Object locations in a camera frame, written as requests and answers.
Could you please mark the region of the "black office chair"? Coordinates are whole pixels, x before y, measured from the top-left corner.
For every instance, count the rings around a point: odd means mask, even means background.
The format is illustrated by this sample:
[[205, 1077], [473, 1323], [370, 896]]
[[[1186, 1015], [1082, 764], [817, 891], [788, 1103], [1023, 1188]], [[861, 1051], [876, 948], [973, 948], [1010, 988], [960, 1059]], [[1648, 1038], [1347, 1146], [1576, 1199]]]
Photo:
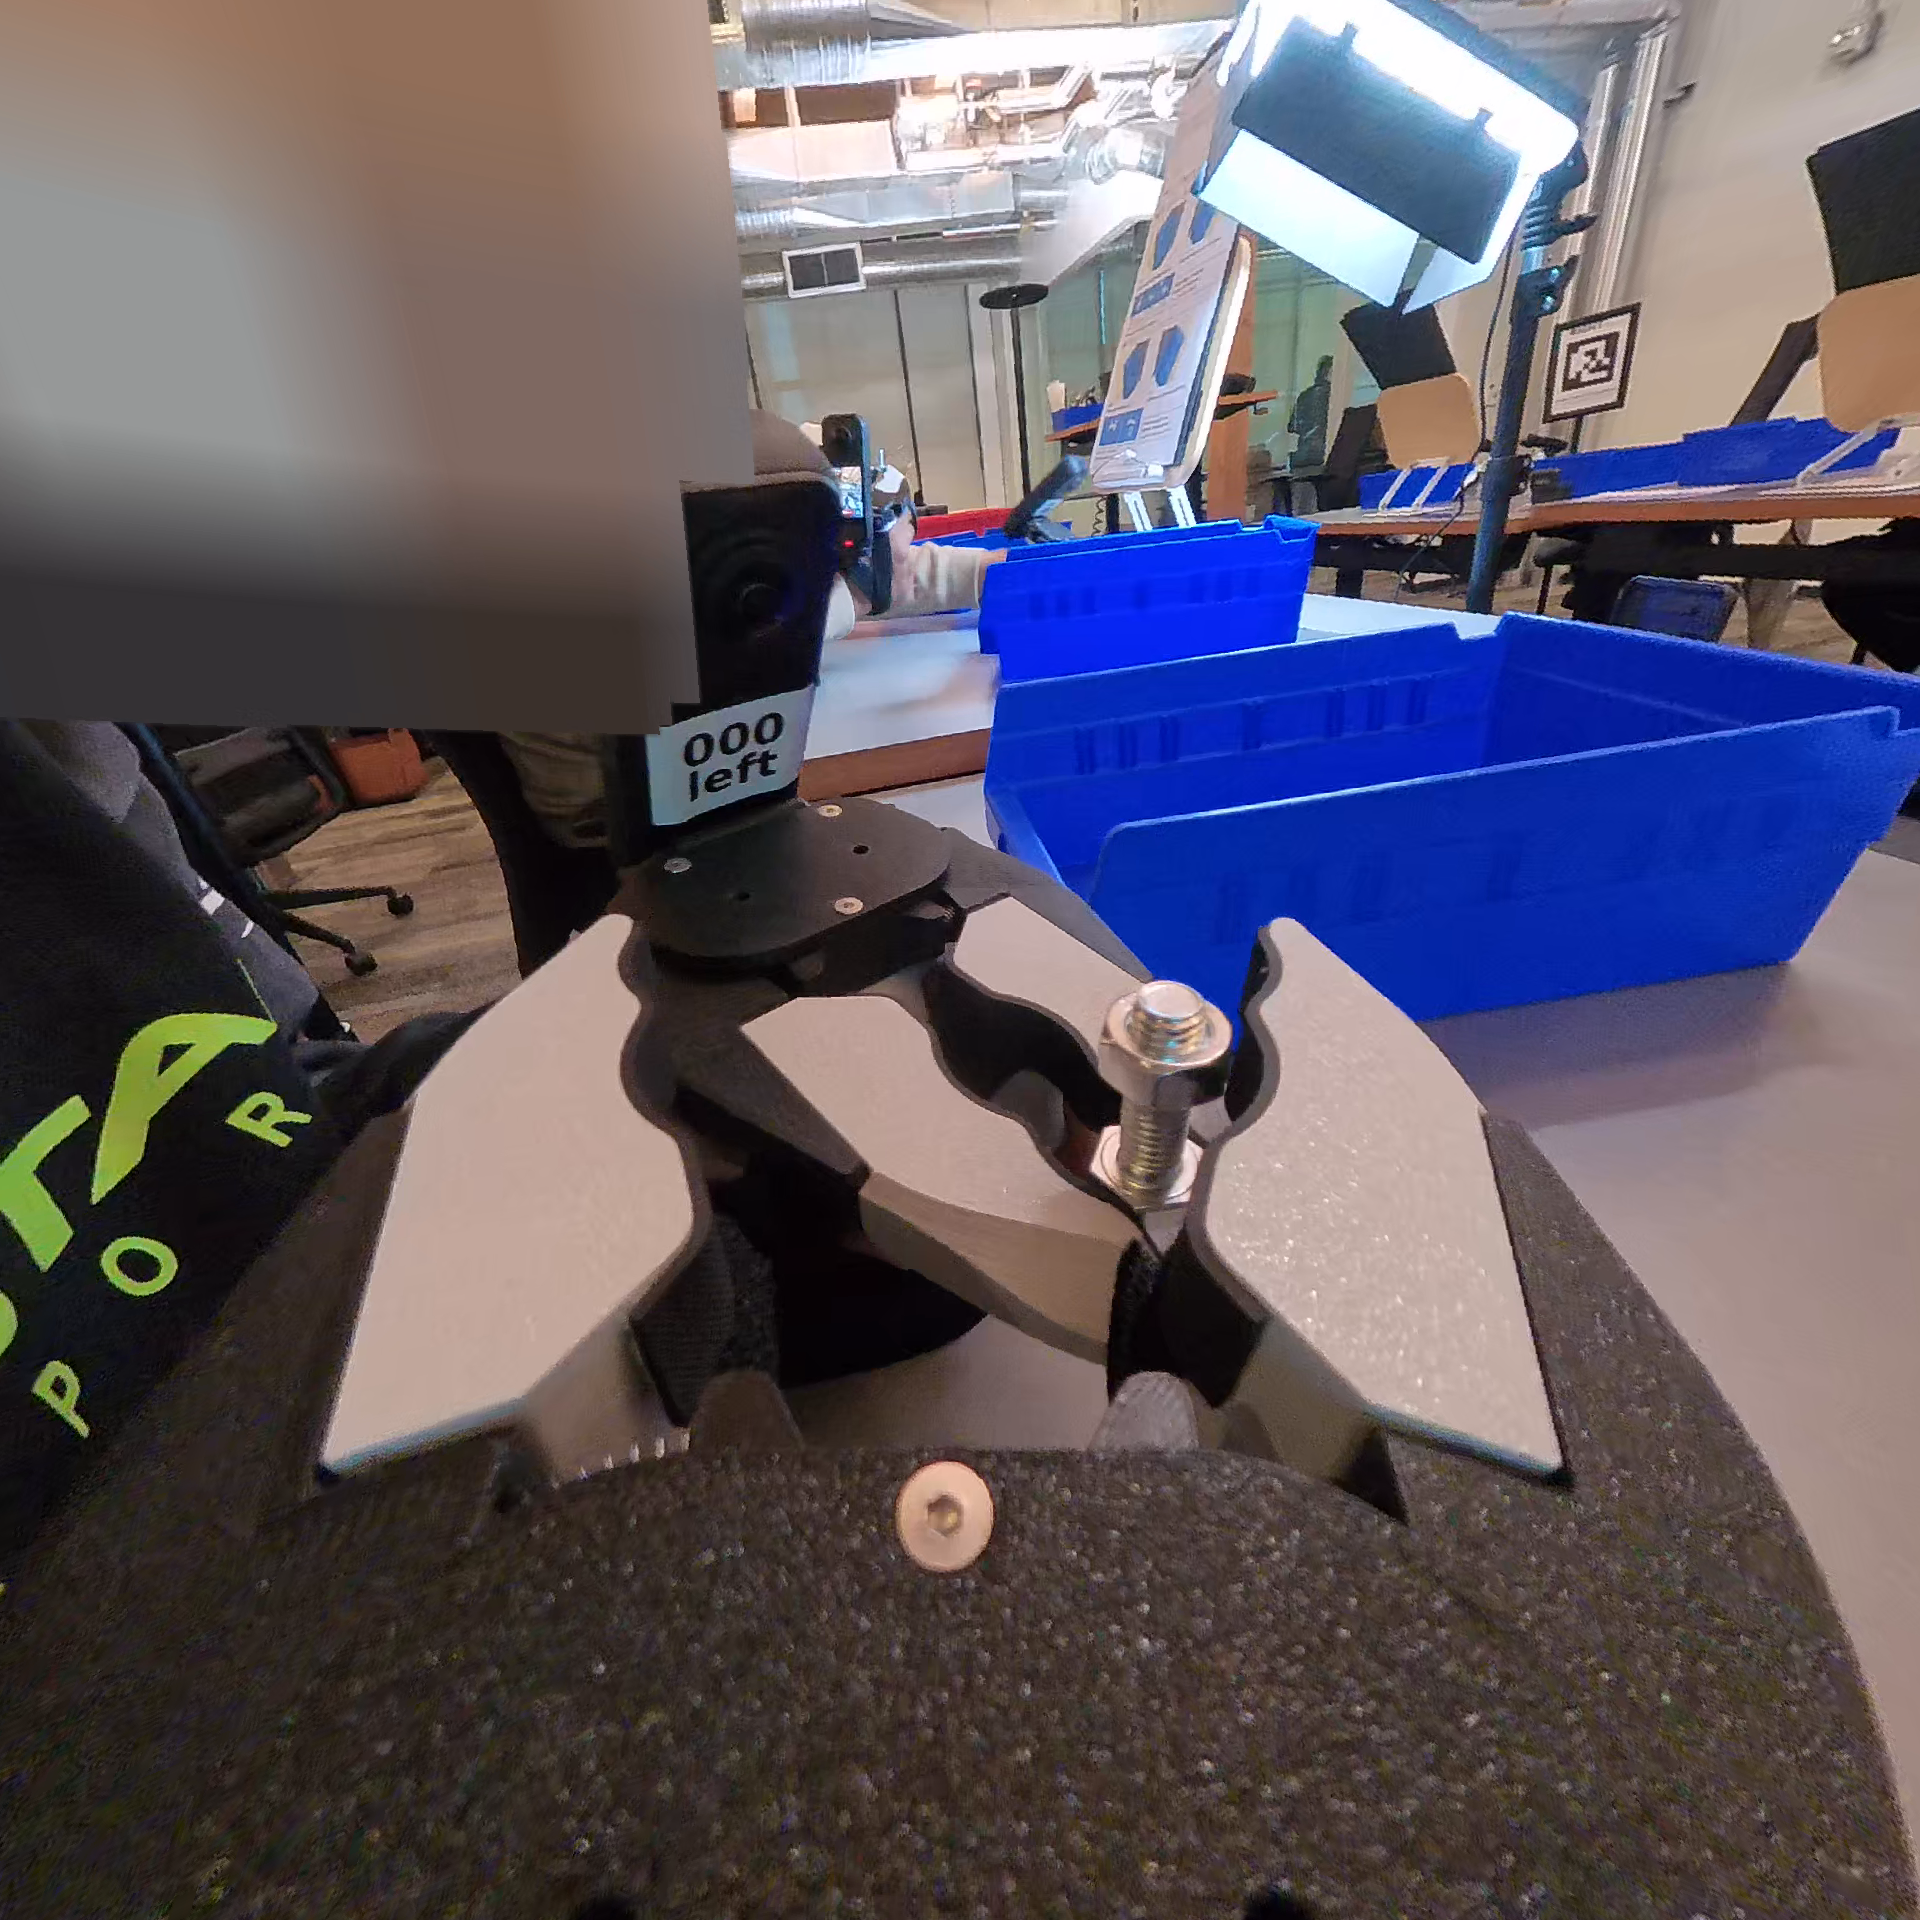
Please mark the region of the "black office chair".
[[370, 950], [311, 920], [305, 910], [351, 901], [383, 901], [392, 911], [413, 911], [411, 896], [394, 886], [303, 891], [269, 886], [260, 872], [299, 848], [352, 807], [348, 784], [316, 727], [241, 727], [181, 743], [179, 727], [127, 725], [143, 770], [156, 781], [185, 851], [199, 871], [277, 946], [298, 941], [333, 948], [351, 976], [377, 972]]

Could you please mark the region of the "long wooden desk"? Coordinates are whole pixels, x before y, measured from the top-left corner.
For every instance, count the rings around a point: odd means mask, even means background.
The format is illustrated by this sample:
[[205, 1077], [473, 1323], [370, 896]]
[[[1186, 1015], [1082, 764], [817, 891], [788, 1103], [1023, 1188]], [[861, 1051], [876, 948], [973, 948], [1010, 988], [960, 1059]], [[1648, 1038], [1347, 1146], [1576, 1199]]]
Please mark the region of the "long wooden desk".
[[[1916, 482], [1824, 474], [1813, 484], [1643, 486], [1596, 496], [1519, 496], [1495, 543], [1500, 572], [1537, 546], [1563, 543], [1557, 608], [1600, 622], [1631, 579], [1721, 584], [1858, 584], [1914, 591]], [[1359, 597], [1371, 575], [1432, 574], [1465, 582], [1480, 527], [1474, 491], [1410, 509], [1345, 509], [1316, 519], [1312, 564]]]

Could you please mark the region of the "dark blue bag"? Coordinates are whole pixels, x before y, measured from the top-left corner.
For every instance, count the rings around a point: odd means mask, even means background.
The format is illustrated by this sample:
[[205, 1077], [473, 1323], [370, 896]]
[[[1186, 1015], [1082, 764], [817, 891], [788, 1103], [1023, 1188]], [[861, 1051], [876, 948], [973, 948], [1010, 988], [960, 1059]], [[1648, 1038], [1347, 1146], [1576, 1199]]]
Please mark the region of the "dark blue bag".
[[1741, 600], [1732, 582], [1632, 575], [1604, 622], [1620, 631], [1721, 643]]

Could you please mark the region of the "studio light on stand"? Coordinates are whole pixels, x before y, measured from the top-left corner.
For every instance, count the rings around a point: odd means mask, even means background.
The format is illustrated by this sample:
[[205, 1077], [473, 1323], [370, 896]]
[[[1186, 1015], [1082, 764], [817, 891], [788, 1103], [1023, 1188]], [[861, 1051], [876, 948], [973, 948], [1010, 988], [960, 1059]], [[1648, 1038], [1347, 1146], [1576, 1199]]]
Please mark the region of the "studio light on stand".
[[1480, 460], [1471, 612], [1491, 612], [1533, 354], [1584, 234], [1580, 99], [1448, 5], [1245, 5], [1208, 95], [1202, 200], [1359, 293], [1418, 311], [1519, 261]]

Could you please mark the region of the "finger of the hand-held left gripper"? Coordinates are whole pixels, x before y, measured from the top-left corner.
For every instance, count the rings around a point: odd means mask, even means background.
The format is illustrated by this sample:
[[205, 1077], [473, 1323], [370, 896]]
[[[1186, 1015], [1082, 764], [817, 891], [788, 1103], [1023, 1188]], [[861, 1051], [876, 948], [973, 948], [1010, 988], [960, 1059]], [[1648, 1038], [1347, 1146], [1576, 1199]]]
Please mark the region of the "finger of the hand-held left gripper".
[[1103, 1080], [1100, 1031], [1140, 981], [1017, 899], [970, 911], [922, 976], [936, 1063], [1042, 1162], [1091, 1176], [1098, 1135], [1120, 1117]]
[[867, 1167], [858, 1211], [885, 1256], [1058, 1352], [1107, 1358], [1137, 1223], [953, 1083], [908, 1007], [792, 999], [740, 1034]]

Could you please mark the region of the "black printed shirt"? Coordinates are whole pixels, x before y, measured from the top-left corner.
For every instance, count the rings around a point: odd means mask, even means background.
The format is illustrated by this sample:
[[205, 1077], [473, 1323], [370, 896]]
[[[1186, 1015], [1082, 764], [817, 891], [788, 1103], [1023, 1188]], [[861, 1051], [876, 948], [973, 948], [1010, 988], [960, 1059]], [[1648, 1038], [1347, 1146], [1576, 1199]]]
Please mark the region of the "black printed shirt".
[[107, 723], [5, 723], [3, 1549], [480, 1010], [321, 1039], [319, 990], [185, 855]]

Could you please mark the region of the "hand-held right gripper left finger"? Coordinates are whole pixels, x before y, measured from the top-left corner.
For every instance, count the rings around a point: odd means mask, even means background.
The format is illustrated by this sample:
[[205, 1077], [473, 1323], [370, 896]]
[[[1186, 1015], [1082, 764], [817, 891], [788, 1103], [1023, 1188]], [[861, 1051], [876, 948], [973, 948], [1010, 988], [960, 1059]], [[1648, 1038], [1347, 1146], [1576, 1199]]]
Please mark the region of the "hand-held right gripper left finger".
[[735, 1285], [657, 1015], [653, 955], [610, 911], [424, 1078], [321, 1440], [328, 1474], [483, 1434], [555, 1484], [685, 1450]]

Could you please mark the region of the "silver hex bolt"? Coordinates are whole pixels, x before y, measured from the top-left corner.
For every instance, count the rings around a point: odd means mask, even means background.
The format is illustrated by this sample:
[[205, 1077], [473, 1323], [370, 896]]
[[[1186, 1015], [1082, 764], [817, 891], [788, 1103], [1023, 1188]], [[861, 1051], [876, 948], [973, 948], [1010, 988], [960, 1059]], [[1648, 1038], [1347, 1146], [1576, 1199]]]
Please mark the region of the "silver hex bolt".
[[1192, 1120], [1209, 1090], [1209, 1069], [1152, 1072], [1117, 1060], [1100, 1072], [1120, 1099], [1120, 1117], [1098, 1135], [1091, 1176], [1138, 1214], [1184, 1205], [1202, 1158]]

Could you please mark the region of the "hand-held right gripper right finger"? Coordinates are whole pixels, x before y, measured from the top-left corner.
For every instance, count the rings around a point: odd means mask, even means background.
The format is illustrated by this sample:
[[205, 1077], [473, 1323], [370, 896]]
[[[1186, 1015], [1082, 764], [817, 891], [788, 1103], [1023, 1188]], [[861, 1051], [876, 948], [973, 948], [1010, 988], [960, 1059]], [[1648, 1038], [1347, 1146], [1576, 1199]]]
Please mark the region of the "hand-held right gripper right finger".
[[1117, 1288], [1117, 1378], [1218, 1440], [1354, 1484], [1388, 1437], [1555, 1480], [1563, 1440], [1476, 1094], [1304, 924], [1261, 927], [1227, 1125]]

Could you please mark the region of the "roll-up banner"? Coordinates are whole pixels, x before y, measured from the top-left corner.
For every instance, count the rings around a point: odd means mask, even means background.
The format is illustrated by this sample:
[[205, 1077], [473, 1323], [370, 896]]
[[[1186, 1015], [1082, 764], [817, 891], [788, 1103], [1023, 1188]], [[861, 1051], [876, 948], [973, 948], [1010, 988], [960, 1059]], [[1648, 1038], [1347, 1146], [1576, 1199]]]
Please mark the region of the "roll-up banner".
[[1098, 493], [1177, 488], [1209, 438], [1252, 270], [1241, 226], [1197, 194], [1209, 144], [1184, 117], [1168, 149], [1088, 460]]

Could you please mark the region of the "black floor lamp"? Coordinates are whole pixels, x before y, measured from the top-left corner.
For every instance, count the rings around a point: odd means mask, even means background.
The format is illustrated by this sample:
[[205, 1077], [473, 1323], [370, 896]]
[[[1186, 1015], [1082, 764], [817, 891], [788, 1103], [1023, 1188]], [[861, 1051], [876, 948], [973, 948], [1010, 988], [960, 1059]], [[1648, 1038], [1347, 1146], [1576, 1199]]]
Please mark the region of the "black floor lamp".
[[1027, 501], [1031, 496], [1036, 482], [1027, 388], [1024, 316], [1031, 309], [1041, 307], [1048, 298], [1050, 287], [1031, 278], [992, 286], [978, 298], [978, 307], [983, 314], [1000, 316], [1007, 319], [1007, 336], [1013, 366], [1015, 444], [1023, 484], [1017, 496], [1020, 501]]

